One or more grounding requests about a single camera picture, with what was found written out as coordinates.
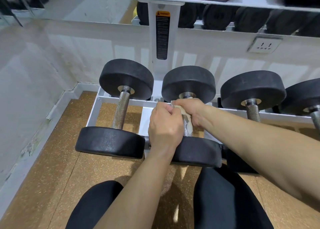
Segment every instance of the brown speckled floor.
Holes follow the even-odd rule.
[[[62,229],[81,198],[91,186],[114,179],[123,185],[140,161],[78,153],[78,133],[86,125],[96,93],[84,92],[72,100],[52,132],[34,166],[0,221],[0,228]],[[97,126],[111,126],[115,104],[103,104]],[[124,130],[137,133],[141,107],[129,106]],[[318,135],[310,125],[292,127],[311,137]],[[200,168],[171,166],[153,228],[193,228],[193,188]],[[287,195],[262,177],[243,175],[262,203],[275,229],[320,228],[320,213]]]

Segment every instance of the white electrical socket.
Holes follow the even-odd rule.
[[[252,45],[248,49],[248,52],[249,53],[270,54],[279,46],[281,41],[282,41],[282,39],[279,39],[279,38],[257,37],[254,39]]]

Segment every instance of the person's left hand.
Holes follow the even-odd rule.
[[[184,134],[181,110],[158,102],[150,116],[148,133],[151,143],[149,156],[165,157],[171,161]]]

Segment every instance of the person's right arm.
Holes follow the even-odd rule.
[[[195,126],[202,126],[260,175],[320,211],[319,141],[230,114],[196,98],[174,104],[181,105]]]

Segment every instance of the white baseboard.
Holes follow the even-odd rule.
[[[62,93],[62,96],[60,97],[59,101],[53,106],[46,120],[44,120],[43,124],[41,125],[41,127],[32,139],[39,141],[38,146],[34,148],[31,154],[23,153],[24,155],[21,156],[18,162],[11,169],[5,183],[0,189],[0,220],[4,215],[5,211],[7,210],[8,206],[10,205],[15,194],[17,193],[24,178],[26,177],[32,165],[36,161],[42,148],[46,144],[48,138],[50,137],[52,131],[54,130],[54,127],[60,120],[70,100],[79,99],[83,91],[98,91],[98,89],[98,84],[78,82],[78,84],[74,87],[73,90],[65,91]]]

